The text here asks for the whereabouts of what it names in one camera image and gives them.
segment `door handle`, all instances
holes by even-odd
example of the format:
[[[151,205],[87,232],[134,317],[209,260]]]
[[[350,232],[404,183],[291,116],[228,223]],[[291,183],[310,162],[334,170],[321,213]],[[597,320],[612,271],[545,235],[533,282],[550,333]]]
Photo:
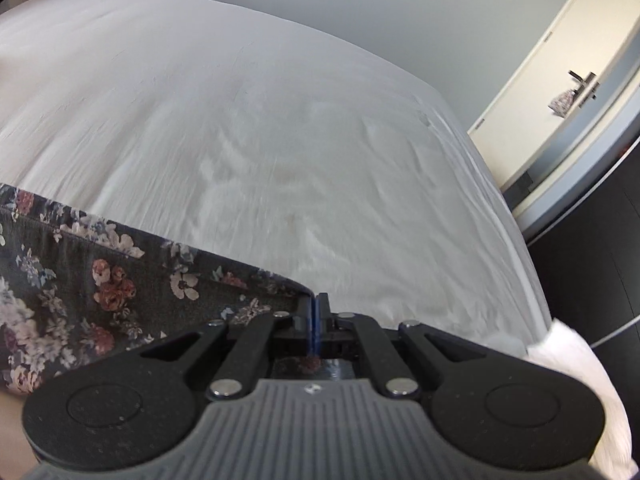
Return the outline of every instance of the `door handle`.
[[[574,103],[575,103],[580,98],[580,95],[585,91],[587,86],[589,86],[589,83],[593,81],[593,78],[596,77],[596,75],[593,72],[589,72],[589,75],[587,77],[581,78],[573,70],[569,70],[569,75],[573,77],[578,83],[580,83],[580,86],[578,86],[578,88],[574,90]],[[586,99],[580,103],[578,108],[582,108],[582,105],[584,104],[585,101]]]
[[[578,105],[578,108],[582,108],[584,106],[584,104],[591,98],[591,99],[595,99],[596,98],[596,90],[598,89],[598,86],[600,86],[600,83],[596,83],[595,85],[593,85],[593,88],[591,88],[591,90],[589,90],[585,96],[584,99],[582,101],[580,101],[580,104]]]

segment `mattress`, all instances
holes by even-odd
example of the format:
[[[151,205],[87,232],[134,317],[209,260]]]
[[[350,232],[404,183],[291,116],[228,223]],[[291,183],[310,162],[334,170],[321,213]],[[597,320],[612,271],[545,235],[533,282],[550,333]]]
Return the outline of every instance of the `mattress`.
[[[0,16],[0,182],[511,354],[550,316],[520,232],[427,83],[210,0]]]

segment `gray ribbed pad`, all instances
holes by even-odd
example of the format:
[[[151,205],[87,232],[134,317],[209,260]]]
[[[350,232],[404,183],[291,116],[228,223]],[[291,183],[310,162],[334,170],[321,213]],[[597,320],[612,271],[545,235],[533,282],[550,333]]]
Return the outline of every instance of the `gray ribbed pad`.
[[[415,402],[386,399],[367,380],[315,384],[322,390],[260,380],[244,399],[210,404],[175,449],[129,470],[84,474],[41,465],[25,480],[602,478],[586,462],[536,473],[486,466],[445,442]]]

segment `door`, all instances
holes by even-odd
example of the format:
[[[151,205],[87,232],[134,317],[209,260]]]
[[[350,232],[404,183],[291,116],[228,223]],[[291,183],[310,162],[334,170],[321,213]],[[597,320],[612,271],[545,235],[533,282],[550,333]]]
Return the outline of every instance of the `door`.
[[[580,111],[634,33],[640,0],[568,0],[545,36],[469,135],[505,190],[544,151],[563,121]],[[548,107],[553,98],[578,88],[575,77],[588,80],[565,118]]]

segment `cable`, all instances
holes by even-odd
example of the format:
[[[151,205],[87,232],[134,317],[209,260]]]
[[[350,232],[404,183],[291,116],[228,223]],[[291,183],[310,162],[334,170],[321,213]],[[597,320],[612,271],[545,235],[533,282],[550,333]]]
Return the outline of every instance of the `cable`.
[[[635,325],[638,321],[640,321],[640,316],[636,316],[635,318],[633,318],[631,321],[629,321],[628,323],[625,323],[623,326],[621,326],[619,329],[614,330],[613,332],[611,332],[609,335],[604,336],[602,339],[599,339],[598,341],[596,341],[595,343],[593,343],[591,345],[591,349],[596,349],[598,346],[606,343],[609,339],[613,339],[615,338],[615,336],[622,334],[627,328],[632,327],[633,325]]]

